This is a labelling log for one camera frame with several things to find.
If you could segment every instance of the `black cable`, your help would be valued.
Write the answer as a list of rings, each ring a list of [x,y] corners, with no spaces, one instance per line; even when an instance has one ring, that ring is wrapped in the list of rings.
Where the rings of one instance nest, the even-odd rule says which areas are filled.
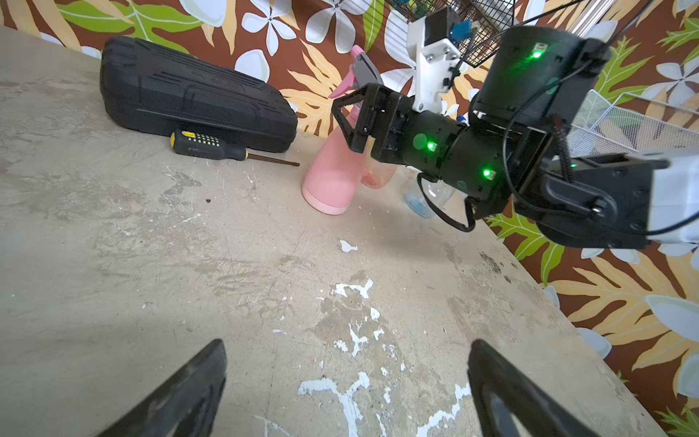
[[[539,14],[539,15],[536,15],[535,17],[529,18],[528,20],[524,20],[524,21],[521,22],[521,23],[517,23],[517,24],[514,25],[514,26],[508,27],[508,28],[505,29],[505,30],[499,31],[497,34],[495,34],[495,35],[493,35],[493,36],[490,36],[490,37],[489,37],[488,39],[486,39],[485,41],[482,41],[481,43],[479,43],[478,45],[476,45],[473,49],[469,49],[469,47],[470,47],[470,45],[471,45],[471,43],[470,43],[470,41],[469,41],[469,42],[468,42],[468,45],[466,46],[466,50],[465,50],[465,51],[463,52],[463,54],[461,55],[461,58],[459,59],[459,62],[456,63],[456,67],[455,67],[454,70],[452,71],[452,79],[450,80],[450,83],[454,83],[454,79],[456,79],[458,76],[460,76],[460,74],[459,74],[459,69],[461,68],[461,65],[462,65],[463,62],[466,60],[466,58],[468,57],[468,54],[469,54],[470,52],[472,52],[472,51],[474,51],[474,50],[480,49],[481,47],[483,47],[484,45],[486,45],[486,44],[488,43],[488,41],[491,41],[491,40],[493,40],[493,39],[499,37],[500,35],[504,34],[505,32],[507,32],[508,30],[510,30],[510,29],[513,28],[513,27],[524,26],[525,24],[527,24],[527,23],[529,23],[529,22],[532,22],[532,21],[534,21],[534,20],[538,20],[538,19],[540,19],[541,17],[545,17],[545,16],[547,16],[547,15],[551,15],[552,13],[558,12],[558,11],[561,10],[561,9],[565,9],[565,8],[567,8],[568,6],[573,6],[573,5],[575,5],[575,4],[582,3],[583,1],[586,1],[586,0],[573,0],[573,1],[569,2],[569,3],[564,4],[564,5],[560,5],[558,8],[553,8],[553,9],[551,9],[551,10],[547,10],[546,12],[541,13],[541,14]]]
[[[430,209],[436,215],[438,215],[440,219],[444,220],[448,225],[455,227],[462,232],[471,232],[473,229],[475,229],[476,221],[473,219],[473,205],[471,205],[471,202],[470,200],[468,200],[468,197],[465,197],[463,199],[463,204],[466,207],[466,223],[468,223],[468,226],[466,226],[465,224],[457,222],[456,220],[448,216],[444,211],[440,210],[439,207],[432,203],[432,201],[427,197],[427,194],[425,194],[425,190],[422,188],[422,178],[425,178],[430,182],[437,182],[439,179],[432,178],[427,173],[420,173],[419,175],[417,175],[417,186],[420,187],[420,192],[422,193],[425,202],[427,202],[427,205],[430,207]]]
[[[660,235],[660,234],[664,234],[665,232],[671,232],[671,231],[674,231],[675,229],[679,229],[687,224],[692,223],[696,219],[699,219],[699,211],[697,211],[693,215],[690,215],[689,217],[682,220],[681,222],[671,224],[668,227],[660,228],[660,229],[657,229],[655,231],[639,232],[638,234],[633,233],[633,232],[624,232],[624,233],[625,234],[632,234],[632,235]]]
[[[568,139],[565,137],[565,128],[563,120],[557,115],[552,115],[554,123],[554,135],[556,144],[559,147],[559,160],[561,161],[561,175],[566,182],[573,181],[572,162],[570,161],[570,149],[568,148]]]
[[[606,49],[608,49],[609,47],[611,47],[612,44],[614,44],[622,35],[624,35],[624,34],[638,21],[638,19],[639,19],[640,16],[643,14],[643,12],[645,12],[646,9],[648,9],[648,7],[650,7],[650,5],[651,5],[652,2],[653,2],[653,0],[648,0],[648,1],[646,2],[646,4],[643,6],[643,8],[641,8],[641,10],[638,11],[638,13],[636,14],[636,16],[635,16],[634,18],[632,18],[631,21],[630,21],[626,26],[624,26],[624,28],[623,28],[622,30],[618,31],[613,37],[611,37],[611,38],[609,39],[608,42],[606,42],[604,45],[600,46],[600,48],[597,50],[597,52],[594,53],[594,54],[592,54],[592,55],[590,56],[590,59],[588,59],[587,62],[585,62],[585,63],[584,63],[583,65],[581,65],[578,69],[576,69],[576,70],[573,71],[572,73],[568,74],[567,76],[565,76],[565,77],[563,77],[563,78],[561,78],[561,79],[558,79],[557,81],[555,81],[555,82],[553,82],[553,83],[547,85],[546,87],[542,88],[539,92],[535,93],[535,94],[534,94],[532,97],[530,97],[526,102],[524,102],[524,105],[520,106],[519,109],[517,109],[517,111],[515,111],[514,115],[512,116],[512,119],[510,119],[510,122],[507,124],[507,126],[506,126],[506,128],[505,128],[505,131],[504,131],[504,133],[503,133],[503,151],[502,151],[502,155],[503,155],[503,169],[504,169],[504,171],[505,171],[505,180],[507,181],[507,187],[510,189],[510,191],[512,191],[512,195],[513,195],[519,202],[521,202],[522,204],[524,204],[527,208],[530,208],[530,209],[533,209],[533,210],[537,210],[537,211],[539,211],[539,212],[541,212],[541,213],[553,213],[553,214],[564,214],[564,213],[565,213],[566,215],[567,215],[567,214],[570,214],[570,215],[577,215],[577,214],[574,214],[574,213],[571,213],[571,212],[568,212],[568,211],[553,210],[553,209],[549,209],[549,208],[541,208],[541,207],[539,207],[539,206],[535,206],[535,205],[533,205],[532,203],[529,203],[527,200],[525,200],[525,198],[522,197],[522,195],[514,188],[514,184],[512,183],[512,178],[510,177],[510,170],[509,170],[509,168],[507,167],[507,136],[508,136],[508,134],[510,133],[510,131],[512,130],[512,128],[513,128],[513,126],[514,126],[514,123],[515,123],[515,120],[516,120],[516,119],[517,119],[517,118],[518,118],[518,117],[519,117],[519,116],[520,116],[534,101],[536,101],[536,99],[538,99],[539,97],[541,97],[546,91],[548,91],[548,90],[551,89],[551,88],[554,88],[554,87],[559,86],[561,83],[564,83],[565,81],[567,81],[567,80],[570,79],[571,77],[576,76],[578,73],[580,73],[581,71],[583,71],[584,69],[586,69],[588,66],[590,66],[590,65],[594,62],[594,59],[595,59],[596,54],[597,54],[597,53],[604,53],[604,51],[605,51]],[[615,230],[615,231],[617,231],[617,232],[621,232],[621,233],[623,233],[623,234],[630,234],[630,235],[644,235],[644,236],[660,235],[660,234],[665,234],[666,232],[674,231],[675,229],[679,229],[679,228],[681,228],[681,227],[683,227],[683,226],[686,226],[687,224],[692,223],[694,220],[697,220],[697,219],[699,219],[699,211],[698,211],[697,213],[694,213],[693,215],[687,217],[686,219],[684,219],[684,220],[678,222],[678,223],[672,224],[672,225],[667,226],[667,227],[664,227],[664,228],[662,228],[662,229],[657,229],[657,230],[655,230],[655,231],[644,231],[644,232],[638,232],[638,233],[636,233],[636,232],[629,232],[629,231],[620,231],[620,230],[618,230],[618,229],[613,229],[613,228],[610,228],[610,229],[613,229],[613,230]]]

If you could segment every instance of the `pink spray bottle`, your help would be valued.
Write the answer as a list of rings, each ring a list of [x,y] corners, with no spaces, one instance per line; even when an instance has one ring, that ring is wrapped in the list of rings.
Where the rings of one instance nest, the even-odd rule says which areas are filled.
[[[350,51],[354,63],[349,73],[335,91],[334,99],[369,83],[383,83],[381,75],[368,56],[358,45]],[[354,105],[347,121],[354,127],[361,107]],[[303,198],[321,213],[339,215],[350,206],[354,193],[366,168],[369,148],[363,154],[352,152],[347,146],[342,129],[337,126],[315,155],[301,191]]]

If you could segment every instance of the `black wire basket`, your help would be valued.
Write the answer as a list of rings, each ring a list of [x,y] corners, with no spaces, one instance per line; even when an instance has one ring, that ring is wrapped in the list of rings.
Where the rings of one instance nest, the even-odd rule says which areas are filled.
[[[399,13],[410,21],[429,15],[449,6],[459,14],[462,20],[474,20],[481,24],[478,33],[473,36],[472,50],[464,60],[472,67],[483,64],[500,47],[501,36],[497,36],[484,45],[485,40],[514,25],[514,0],[387,0]],[[463,41],[459,50],[464,53],[468,40]]]

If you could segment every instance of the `black tool case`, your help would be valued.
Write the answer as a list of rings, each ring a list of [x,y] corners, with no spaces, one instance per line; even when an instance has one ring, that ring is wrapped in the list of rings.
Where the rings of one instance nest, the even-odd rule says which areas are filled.
[[[148,134],[196,131],[267,152],[296,136],[296,114],[274,87],[142,39],[107,41],[99,87],[116,123]]]

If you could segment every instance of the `blue liquid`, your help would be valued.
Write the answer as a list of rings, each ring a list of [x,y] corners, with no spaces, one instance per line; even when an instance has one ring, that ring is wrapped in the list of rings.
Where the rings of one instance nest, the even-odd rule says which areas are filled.
[[[417,197],[410,197],[408,194],[405,195],[405,203],[412,209],[415,214],[418,214],[420,217],[424,218],[432,218],[435,216],[435,213],[430,209],[429,205],[425,203],[423,199],[418,199]]]

